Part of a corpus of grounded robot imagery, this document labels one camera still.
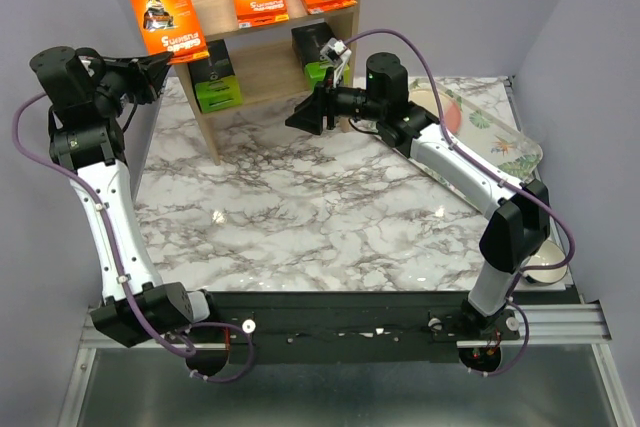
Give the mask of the black green razor box front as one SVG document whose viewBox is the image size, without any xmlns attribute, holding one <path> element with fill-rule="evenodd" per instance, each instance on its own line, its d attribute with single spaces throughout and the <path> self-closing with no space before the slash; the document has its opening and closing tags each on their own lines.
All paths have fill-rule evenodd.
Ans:
<svg viewBox="0 0 640 427">
<path fill-rule="evenodd" d="M 194 95 L 203 114 L 243 103 L 238 78 L 224 40 L 207 43 L 209 57 L 188 64 Z"/>
</svg>

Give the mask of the black green razor box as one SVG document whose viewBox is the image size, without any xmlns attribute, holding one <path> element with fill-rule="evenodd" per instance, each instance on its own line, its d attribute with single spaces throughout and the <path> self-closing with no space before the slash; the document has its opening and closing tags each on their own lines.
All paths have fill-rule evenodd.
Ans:
<svg viewBox="0 0 640 427">
<path fill-rule="evenodd" d="M 203 114 L 243 103 L 238 78 L 224 40 L 207 43 L 209 57 L 188 64 L 194 95 Z"/>
<path fill-rule="evenodd" d="M 333 37 L 326 22 L 318 22 L 291 30 L 292 48 L 310 90 L 324 80 L 329 64 L 321 58 L 321 49 Z"/>
</svg>

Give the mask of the light wooden two-tier shelf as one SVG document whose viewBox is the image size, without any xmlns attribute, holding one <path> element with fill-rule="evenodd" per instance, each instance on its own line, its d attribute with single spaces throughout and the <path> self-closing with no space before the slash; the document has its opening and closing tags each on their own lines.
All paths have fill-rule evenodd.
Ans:
<svg viewBox="0 0 640 427">
<path fill-rule="evenodd" d="M 340 39 L 358 31 L 358 5 L 328 13 L 310 14 L 301 0 L 285 0 L 289 19 L 263 27 L 241 29 L 232 0 L 192 0 L 200 25 L 208 41 L 241 41 L 243 47 L 230 52 L 231 63 L 238 78 L 243 110 L 277 100 L 289 99 L 308 91 L 307 81 L 293 52 L 291 41 L 276 43 L 260 41 L 255 46 L 245 42 L 251 35 L 264 36 L 282 29 L 286 35 L 305 23 L 325 21 Z"/>
</svg>

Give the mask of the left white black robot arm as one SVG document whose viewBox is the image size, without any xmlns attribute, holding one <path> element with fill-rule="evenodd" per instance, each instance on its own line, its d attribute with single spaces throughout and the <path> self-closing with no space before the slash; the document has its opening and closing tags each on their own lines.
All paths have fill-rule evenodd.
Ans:
<svg viewBox="0 0 640 427">
<path fill-rule="evenodd" d="M 209 342 L 222 327 L 204 293 L 162 281 L 135 219 L 118 118 L 125 102 L 152 104 L 160 97 L 171 59 L 169 52 L 110 58 L 58 46 L 29 62 L 51 102 L 48 165 L 68 177 L 100 260 L 102 302 L 90 313 L 93 326 L 125 347 L 186 327 Z"/>
</svg>

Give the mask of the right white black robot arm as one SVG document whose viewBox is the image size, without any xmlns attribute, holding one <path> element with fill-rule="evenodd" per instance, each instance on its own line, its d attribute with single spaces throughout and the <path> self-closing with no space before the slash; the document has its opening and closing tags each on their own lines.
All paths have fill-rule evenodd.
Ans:
<svg viewBox="0 0 640 427">
<path fill-rule="evenodd" d="M 339 85 L 336 68 L 329 68 L 285 124 L 320 135 L 337 118 L 373 121 L 387 146 L 438 172 L 479 208 L 488 221 L 479 243 L 484 263 L 459 318 L 467 336 L 483 338 L 496 327 L 517 272 L 549 236 L 548 189 L 540 181 L 522 185 L 464 144 L 447 140 L 442 122 L 410 100 L 408 72 L 396 55 L 371 55 L 366 72 L 366 86 L 359 89 Z"/>
</svg>

